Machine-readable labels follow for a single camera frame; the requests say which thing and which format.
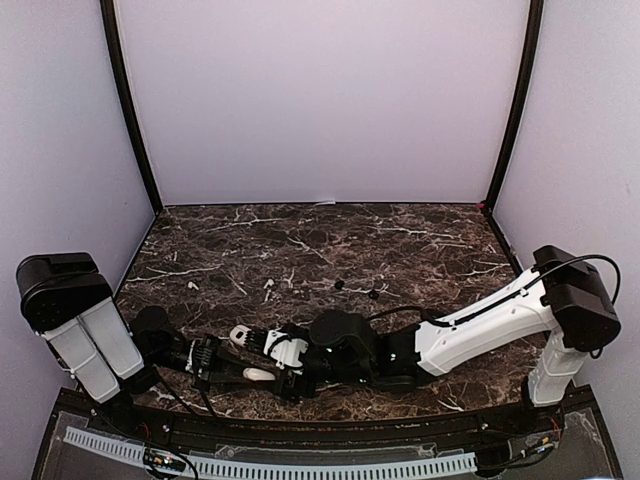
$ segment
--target white panel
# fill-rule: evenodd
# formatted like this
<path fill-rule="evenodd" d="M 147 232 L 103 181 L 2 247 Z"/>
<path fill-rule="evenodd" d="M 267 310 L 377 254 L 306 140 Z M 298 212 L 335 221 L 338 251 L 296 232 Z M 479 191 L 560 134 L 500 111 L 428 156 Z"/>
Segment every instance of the white panel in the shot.
<path fill-rule="evenodd" d="M 19 312 L 15 270 L 88 251 L 112 286 L 153 212 L 97 1 L 0 2 L 0 471 L 29 478 L 64 375 Z"/>
<path fill-rule="evenodd" d="M 523 263 L 552 243 L 620 263 L 622 334 L 579 375 L 590 382 L 625 478 L 640 478 L 640 8 L 547 2 L 531 91 L 497 208 Z M 594 262 L 613 289 L 612 269 Z"/>
<path fill-rule="evenodd" d="M 528 4 L 118 2 L 163 198 L 482 200 Z"/>

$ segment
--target perforated white rail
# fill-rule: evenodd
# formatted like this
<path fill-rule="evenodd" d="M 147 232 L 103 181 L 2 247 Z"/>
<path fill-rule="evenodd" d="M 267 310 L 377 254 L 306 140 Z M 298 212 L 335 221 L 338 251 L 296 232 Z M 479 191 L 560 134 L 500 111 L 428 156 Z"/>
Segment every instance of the perforated white rail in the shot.
<path fill-rule="evenodd" d="M 108 438 L 95 432 L 67 427 L 64 441 L 84 450 L 97 453 L 118 462 L 144 468 L 145 447 L 119 438 Z M 465 453 L 447 457 L 409 462 L 370 465 L 271 465 L 263 463 L 231 462 L 188 455 L 202 479 L 247 480 L 421 480 L 443 478 L 475 472 L 475 455 Z M 181 477 L 193 478 L 187 469 Z"/>

